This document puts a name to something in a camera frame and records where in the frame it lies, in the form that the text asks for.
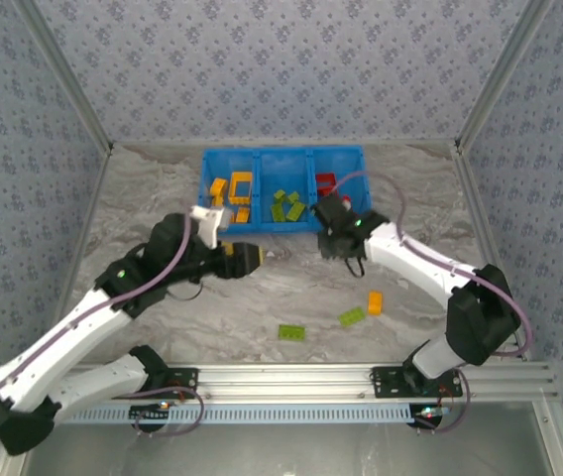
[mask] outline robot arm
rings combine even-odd
[[[0,388],[0,440],[9,454],[28,451],[48,436],[55,423],[97,402],[165,385],[167,365],[149,346],[135,347],[117,361],[90,372],[64,376],[106,337],[163,300],[168,286],[180,281],[199,283],[208,274],[242,278],[260,266],[264,254],[256,245],[218,246],[217,230],[228,226],[228,212],[194,206],[190,216],[195,221],[184,254],[161,282],[74,324],[88,309],[137,289],[165,269],[182,242],[182,214],[167,215],[154,227],[149,242],[112,263],[64,319],[29,349],[0,366],[0,383],[8,378]],[[18,366],[36,353],[37,358],[10,379]]]
[[[362,215],[344,206],[334,194],[313,205],[323,225],[318,235],[325,258],[367,259],[401,274],[435,298],[447,311],[446,331],[415,349],[403,363],[414,390],[465,363],[482,365],[518,329],[519,319],[497,295],[470,279],[463,270],[484,278],[510,295],[504,274],[493,265],[482,270],[452,260],[411,237],[407,243],[447,266],[443,270],[409,251],[394,223],[370,210]]]

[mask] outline red lego brick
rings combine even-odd
[[[332,191],[337,184],[337,178],[331,172],[326,174],[315,174],[317,182],[317,196],[325,196]]]

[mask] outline blue tray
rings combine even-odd
[[[230,186],[233,172],[251,172],[249,223],[233,223],[225,234],[319,231],[321,225],[308,209],[317,201],[315,174],[333,173],[340,180],[351,172],[364,170],[365,157],[363,148],[359,146],[209,149],[202,159],[198,204],[211,206],[209,188],[216,178],[226,179]],[[271,205],[274,203],[273,195],[279,189],[286,194],[298,192],[299,201],[306,205],[296,222],[273,222]],[[351,178],[337,191],[340,196],[350,197],[356,212],[372,208],[367,177]],[[238,195],[241,194],[246,192],[238,187]],[[225,194],[224,204],[237,214],[238,206],[229,203],[228,193]],[[285,203],[283,207],[284,213],[288,213],[290,205]]]

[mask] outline marble surface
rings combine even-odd
[[[115,147],[73,302],[110,262],[146,241],[167,213],[186,210],[196,200],[203,149]],[[365,152],[376,210],[396,216],[399,203],[384,179],[394,177],[409,200],[404,220],[409,234],[461,261],[482,264],[448,145],[367,145]],[[166,298],[104,341],[86,361],[112,360],[143,343],[171,362],[399,361],[444,329],[442,308],[421,289],[371,264],[364,279],[355,279],[342,262],[320,258],[314,235],[238,239],[268,251],[255,273],[243,280],[207,278],[193,301]],[[191,284],[171,289],[180,298],[196,290]],[[383,293],[383,314],[341,327],[337,316],[366,306],[370,290]],[[279,341],[283,323],[305,326],[306,340]]]

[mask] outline patterned wallpaper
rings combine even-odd
[[[563,1],[555,2],[469,153],[535,354],[563,395]]]
[[[38,0],[108,136],[457,136],[526,0]]]
[[[0,362],[53,318],[100,167],[10,0],[0,0]]]

